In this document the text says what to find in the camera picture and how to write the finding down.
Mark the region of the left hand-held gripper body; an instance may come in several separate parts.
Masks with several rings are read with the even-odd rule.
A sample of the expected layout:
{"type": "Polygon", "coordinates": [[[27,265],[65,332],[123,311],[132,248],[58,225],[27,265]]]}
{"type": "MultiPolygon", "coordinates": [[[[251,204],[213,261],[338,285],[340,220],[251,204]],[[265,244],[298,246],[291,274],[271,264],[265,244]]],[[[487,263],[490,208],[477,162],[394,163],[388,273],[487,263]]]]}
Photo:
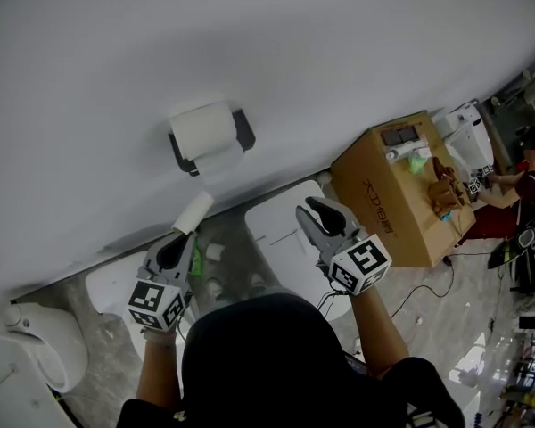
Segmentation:
{"type": "Polygon", "coordinates": [[[138,264],[130,283],[127,309],[133,320],[146,329],[171,331],[190,308],[193,292],[188,282],[192,264],[180,269],[152,271],[138,264]]]}

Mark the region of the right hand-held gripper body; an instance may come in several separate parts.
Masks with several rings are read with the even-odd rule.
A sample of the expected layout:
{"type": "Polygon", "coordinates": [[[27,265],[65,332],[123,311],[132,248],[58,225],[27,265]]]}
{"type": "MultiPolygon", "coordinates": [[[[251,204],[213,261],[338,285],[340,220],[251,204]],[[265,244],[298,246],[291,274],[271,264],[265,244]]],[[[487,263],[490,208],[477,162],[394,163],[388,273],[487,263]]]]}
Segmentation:
{"type": "Polygon", "coordinates": [[[312,232],[312,245],[319,251],[316,266],[350,295],[378,283],[391,266],[392,258],[378,235],[370,235],[363,226],[350,223],[333,234],[317,224],[312,232]]]}

